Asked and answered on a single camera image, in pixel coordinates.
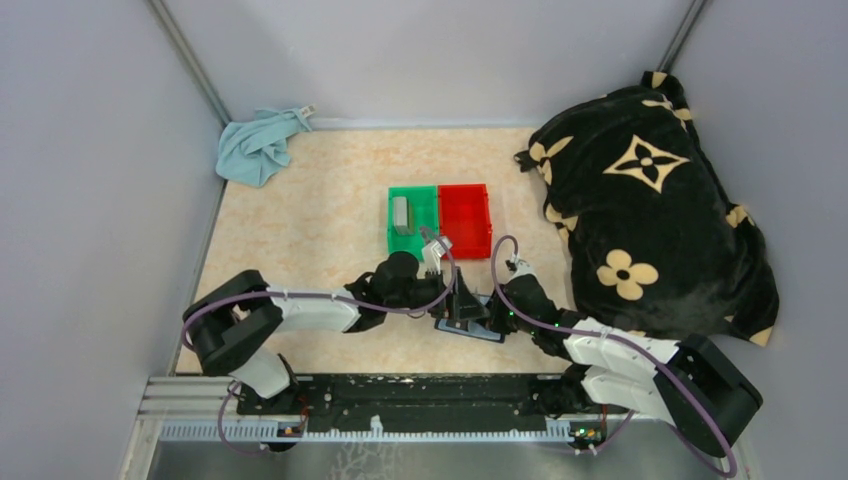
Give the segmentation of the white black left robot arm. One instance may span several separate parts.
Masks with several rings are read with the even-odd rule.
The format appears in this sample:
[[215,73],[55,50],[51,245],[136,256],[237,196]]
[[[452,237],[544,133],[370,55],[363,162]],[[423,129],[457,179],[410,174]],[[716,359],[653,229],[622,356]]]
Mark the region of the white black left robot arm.
[[390,254],[374,270],[335,290],[275,290],[259,271],[245,270],[189,307],[182,341],[204,375],[228,376],[249,388],[277,414],[292,411],[300,388],[289,363],[265,349],[278,333],[301,330],[359,333],[380,326],[388,314],[425,314],[473,332],[489,311],[473,294],[456,264],[443,271],[446,238],[425,247],[427,270],[406,251]]

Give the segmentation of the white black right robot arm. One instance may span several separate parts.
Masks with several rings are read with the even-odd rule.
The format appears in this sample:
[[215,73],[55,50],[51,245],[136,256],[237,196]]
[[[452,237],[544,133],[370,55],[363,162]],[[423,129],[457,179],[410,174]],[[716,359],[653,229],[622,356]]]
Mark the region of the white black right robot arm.
[[563,398],[572,410],[605,404],[645,414],[721,458],[762,407],[759,391],[709,338],[656,339],[610,327],[557,307],[520,257],[506,267],[508,281],[491,296],[489,328],[524,331],[546,354],[570,361]]

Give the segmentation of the navy blue card holder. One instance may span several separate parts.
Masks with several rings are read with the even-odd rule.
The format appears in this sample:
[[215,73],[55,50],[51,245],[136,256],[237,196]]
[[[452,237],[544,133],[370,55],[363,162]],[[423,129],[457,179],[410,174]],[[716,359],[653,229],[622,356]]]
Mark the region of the navy blue card holder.
[[445,313],[441,318],[435,321],[434,328],[438,331],[462,335],[465,337],[476,338],[480,340],[491,341],[495,343],[503,343],[506,335],[499,333],[490,328],[490,320],[492,319],[492,296],[475,294],[481,302],[483,302],[489,311],[489,316],[485,319],[475,322],[455,322],[452,320],[452,293],[449,293],[445,299]]

